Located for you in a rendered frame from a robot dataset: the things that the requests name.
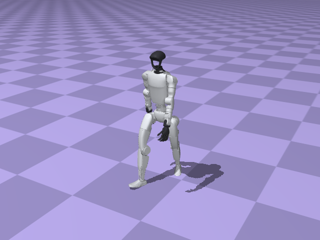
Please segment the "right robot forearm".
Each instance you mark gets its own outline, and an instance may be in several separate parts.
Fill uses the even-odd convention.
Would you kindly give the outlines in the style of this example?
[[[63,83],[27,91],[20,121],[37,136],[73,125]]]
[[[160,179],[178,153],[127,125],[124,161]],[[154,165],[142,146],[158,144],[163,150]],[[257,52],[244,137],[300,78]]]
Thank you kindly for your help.
[[[148,111],[152,110],[152,101],[151,101],[151,97],[149,96],[145,96],[144,95],[144,99],[145,99],[145,108],[148,108]]]

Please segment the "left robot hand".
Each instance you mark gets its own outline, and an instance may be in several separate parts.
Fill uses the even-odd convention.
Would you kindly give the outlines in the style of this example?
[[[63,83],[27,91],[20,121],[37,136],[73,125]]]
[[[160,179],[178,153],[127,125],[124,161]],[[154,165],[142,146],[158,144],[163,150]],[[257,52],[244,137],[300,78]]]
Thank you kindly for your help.
[[[167,141],[167,140],[168,140],[168,137],[169,137],[169,133],[170,133],[169,127],[170,127],[171,125],[167,125],[167,120],[166,120],[166,119],[164,120],[163,126],[164,126],[164,128],[163,128],[162,131],[157,135],[157,136],[159,136],[159,135],[162,133],[160,139],[158,139],[158,141],[160,141],[160,142]]]

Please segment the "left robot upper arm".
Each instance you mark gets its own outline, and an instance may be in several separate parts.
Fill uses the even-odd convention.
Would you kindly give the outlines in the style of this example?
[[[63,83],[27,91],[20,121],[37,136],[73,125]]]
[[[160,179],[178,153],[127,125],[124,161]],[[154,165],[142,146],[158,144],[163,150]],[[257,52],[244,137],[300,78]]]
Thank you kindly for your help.
[[[178,79],[173,75],[167,74],[166,81],[168,83],[168,97],[165,98],[165,104],[171,105],[171,99],[174,98],[176,93]]]

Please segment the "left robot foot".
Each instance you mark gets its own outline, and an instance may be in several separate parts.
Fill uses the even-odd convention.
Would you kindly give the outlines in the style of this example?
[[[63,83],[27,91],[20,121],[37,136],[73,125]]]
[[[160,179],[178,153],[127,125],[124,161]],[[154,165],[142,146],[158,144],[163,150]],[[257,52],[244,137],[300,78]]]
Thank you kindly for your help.
[[[180,164],[180,167],[179,167],[179,165],[177,165],[177,167],[175,166],[175,170],[174,170],[174,175],[175,176],[180,176],[181,175],[181,173],[182,173],[181,168],[182,168],[181,164]]]

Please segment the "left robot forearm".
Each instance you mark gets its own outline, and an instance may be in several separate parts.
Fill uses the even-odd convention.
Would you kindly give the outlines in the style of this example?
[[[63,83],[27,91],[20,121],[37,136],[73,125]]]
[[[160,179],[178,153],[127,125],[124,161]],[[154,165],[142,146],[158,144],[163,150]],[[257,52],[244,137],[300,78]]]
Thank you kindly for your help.
[[[166,106],[166,111],[164,115],[164,120],[167,120],[166,125],[171,125],[172,113],[174,110],[174,98],[171,99],[171,105]]]

